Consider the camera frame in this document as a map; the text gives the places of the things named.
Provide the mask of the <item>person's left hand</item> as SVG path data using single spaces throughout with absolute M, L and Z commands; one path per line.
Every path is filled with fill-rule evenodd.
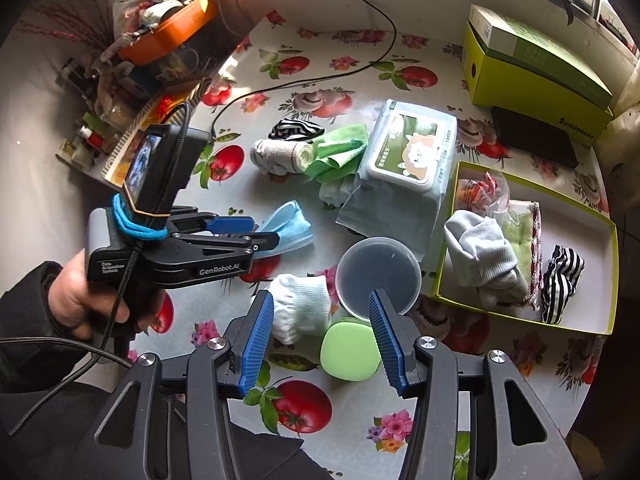
M 48 291 L 49 310 L 58 324 L 77 339 L 93 335 L 92 315 L 106 320 L 111 314 L 117 290 L 86 279 L 86 256 L 81 249 L 53 280 Z

